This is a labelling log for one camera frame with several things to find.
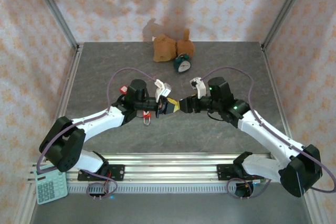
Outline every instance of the black cable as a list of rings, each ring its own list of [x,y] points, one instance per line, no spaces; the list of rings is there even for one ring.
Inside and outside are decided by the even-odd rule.
[[[219,122],[224,122],[224,120],[220,120],[220,119],[217,119],[217,118],[213,118],[212,116],[210,116],[209,112],[206,113],[212,120],[216,120],[216,121],[219,121]]]

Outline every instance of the calculator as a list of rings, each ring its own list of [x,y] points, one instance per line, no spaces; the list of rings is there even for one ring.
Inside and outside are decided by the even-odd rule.
[[[53,167],[53,165],[50,164],[42,166],[41,170],[49,167]],[[37,203],[39,205],[63,198],[68,195],[67,179],[65,173],[61,173],[56,169],[52,170],[51,172],[40,174],[35,170],[34,175],[36,182]]]

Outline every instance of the clock face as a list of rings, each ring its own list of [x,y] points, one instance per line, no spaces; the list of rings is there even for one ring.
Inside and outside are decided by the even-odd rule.
[[[189,61],[185,60],[181,63],[181,65],[178,67],[178,72],[182,73],[185,72],[187,70],[189,70],[189,68],[191,67],[191,64]]]

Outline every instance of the alarm clock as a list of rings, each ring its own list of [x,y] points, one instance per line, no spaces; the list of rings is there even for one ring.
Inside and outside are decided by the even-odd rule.
[[[187,72],[190,69],[190,67],[191,67],[191,63],[190,63],[188,54],[180,54],[174,60],[174,68],[177,71],[177,73]]]

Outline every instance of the patterned wallpaper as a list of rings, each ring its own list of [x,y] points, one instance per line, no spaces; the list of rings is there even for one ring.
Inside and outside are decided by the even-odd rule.
[[[72,55],[44,0],[0,0],[1,223],[13,223]]]
[[[336,0],[297,0],[268,57],[294,139],[316,145],[336,173]],[[328,174],[320,188],[332,189]],[[330,223],[336,195],[319,195]]]
[[[285,0],[56,0],[78,42],[263,41]]]

